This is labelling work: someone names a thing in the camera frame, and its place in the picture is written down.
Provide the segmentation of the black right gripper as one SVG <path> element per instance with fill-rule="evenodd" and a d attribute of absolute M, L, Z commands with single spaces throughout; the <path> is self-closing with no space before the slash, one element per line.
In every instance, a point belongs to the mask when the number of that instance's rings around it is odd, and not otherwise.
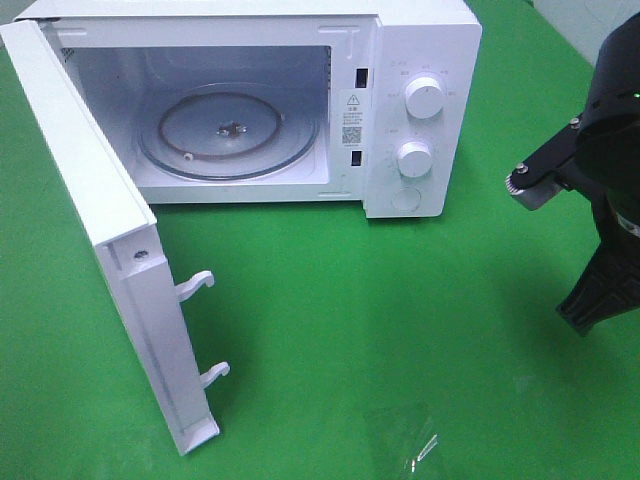
<path fill-rule="evenodd" d="M 639 307 L 639 121 L 583 120 L 575 161 L 596 185 L 591 206 L 602 242 L 556 311 L 585 336 Z"/>

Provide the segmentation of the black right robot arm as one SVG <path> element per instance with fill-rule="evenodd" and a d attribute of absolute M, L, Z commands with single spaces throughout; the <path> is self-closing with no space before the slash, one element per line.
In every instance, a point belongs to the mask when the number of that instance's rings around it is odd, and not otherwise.
<path fill-rule="evenodd" d="M 574 162 L 600 245 L 559 314 L 581 335 L 639 307 L 639 16 L 604 40 L 576 141 Z"/>

